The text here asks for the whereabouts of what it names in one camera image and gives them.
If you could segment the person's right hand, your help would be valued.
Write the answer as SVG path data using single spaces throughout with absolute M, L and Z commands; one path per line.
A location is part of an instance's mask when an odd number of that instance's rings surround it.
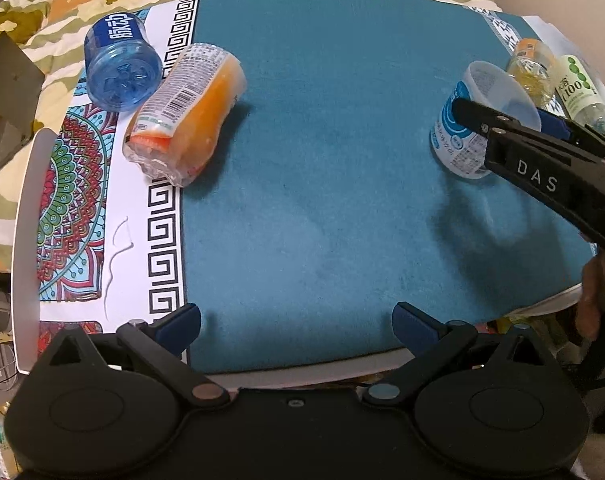
M 577 304 L 575 326 L 579 334 L 597 338 L 605 312 L 605 252 L 601 250 L 582 270 L 582 292 Z

